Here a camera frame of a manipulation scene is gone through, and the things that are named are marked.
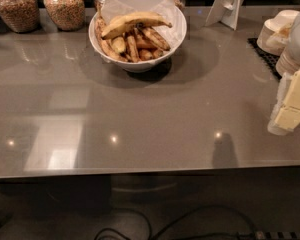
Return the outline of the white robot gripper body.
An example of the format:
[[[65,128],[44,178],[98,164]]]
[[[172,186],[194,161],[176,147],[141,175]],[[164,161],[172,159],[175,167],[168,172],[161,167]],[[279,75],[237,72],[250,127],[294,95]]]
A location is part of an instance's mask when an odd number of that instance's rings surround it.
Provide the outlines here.
[[[300,68],[300,12],[296,16],[288,37],[288,43],[276,63],[276,71],[294,74]]]

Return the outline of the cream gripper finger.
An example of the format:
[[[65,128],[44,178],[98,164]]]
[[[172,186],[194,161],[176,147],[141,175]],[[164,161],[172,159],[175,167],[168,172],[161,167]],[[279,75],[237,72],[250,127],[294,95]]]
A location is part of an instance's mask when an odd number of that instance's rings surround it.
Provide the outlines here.
[[[294,74],[285,72],[280,80],[277,99],[280,107],[300,111],[300,68]]]
[[[294,131],[300,124],[300,109],[276,104],[270,116],[267,130],[275,135],[284,136]]]

